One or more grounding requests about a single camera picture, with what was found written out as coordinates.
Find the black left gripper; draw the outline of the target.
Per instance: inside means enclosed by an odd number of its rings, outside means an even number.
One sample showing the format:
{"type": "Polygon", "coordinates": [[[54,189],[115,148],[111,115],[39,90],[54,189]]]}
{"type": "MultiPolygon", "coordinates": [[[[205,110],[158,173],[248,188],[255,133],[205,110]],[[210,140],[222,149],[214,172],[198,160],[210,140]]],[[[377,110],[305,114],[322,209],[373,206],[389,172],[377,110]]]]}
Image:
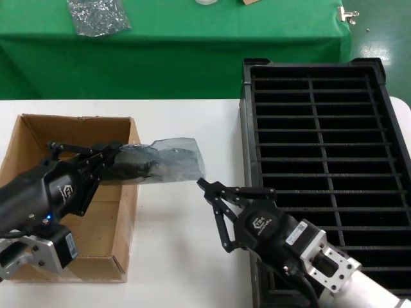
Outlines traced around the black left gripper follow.
{"type": "Polygon", "coordinates": [[[49,141],[51,160],[16,176],[1,188],[1,236],[30,235],[47,216],[58,221],[68,214],[82,217],[104,174],[121,152],[121,142],[90,147],[49,141]]]}

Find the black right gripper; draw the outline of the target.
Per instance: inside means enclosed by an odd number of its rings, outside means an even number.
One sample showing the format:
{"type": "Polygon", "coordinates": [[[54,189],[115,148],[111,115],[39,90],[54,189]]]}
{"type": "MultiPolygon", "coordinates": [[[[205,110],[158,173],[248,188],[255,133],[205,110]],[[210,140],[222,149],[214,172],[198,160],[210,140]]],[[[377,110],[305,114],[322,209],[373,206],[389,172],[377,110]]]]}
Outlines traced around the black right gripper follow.
{"type": "Polygon", "coordinates": [[[278,273],[285,267],[291,271],[300,265],[299,257],[286,243],[299,222],[277,208],[275,189],[227,187],[220,182],[209,183],[204,178],[200,178],[197,185],[213,208],[221,244],[227,253],[238,248],[248,250],[278,273]],[[237,216],[228,203],[243,211],[237,216]],[[225,217],[233,223],[233,241],[230,240],[225,217]]]}

